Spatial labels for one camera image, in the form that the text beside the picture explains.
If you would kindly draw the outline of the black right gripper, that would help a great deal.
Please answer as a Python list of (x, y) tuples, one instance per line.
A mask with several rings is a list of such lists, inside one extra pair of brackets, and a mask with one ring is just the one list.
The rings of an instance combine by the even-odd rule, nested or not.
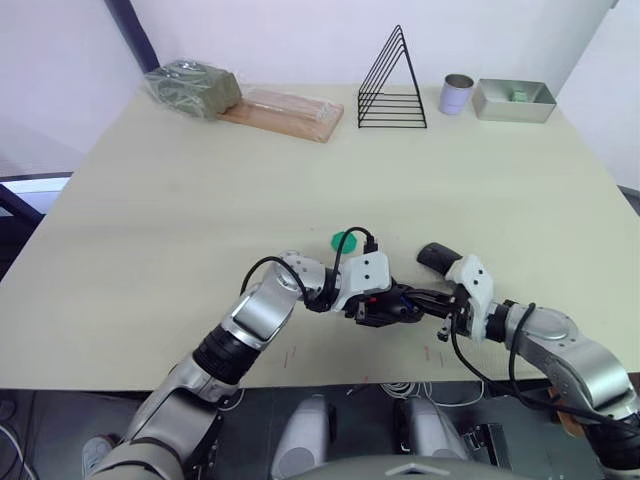
[(464, 286), (458, 285), (452, 294), (404, 286), (403, 295), (408, 298), (408, 305), (413, 311), (444, 318), (442, 327), (437, 331), (440, 341), (448, 342), (451, 334), (471, 337), (474, 309), (470, 303), (472, 297)]

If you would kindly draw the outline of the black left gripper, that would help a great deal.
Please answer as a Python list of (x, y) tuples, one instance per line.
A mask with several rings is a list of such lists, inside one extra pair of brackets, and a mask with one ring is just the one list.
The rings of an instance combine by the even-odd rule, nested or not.
[(413, 295), (416, 289), (408, 284), (392, 280), (392, 285), (386, 290), (369, 291), (355, 295), (346, 301), (343, 313), (346, 318), (353, 319), (358, 325), (380, 328), (395, 324), (413, 324), (418, 322), (416, 315), (394, 314), (394, 300), (396, 296)]

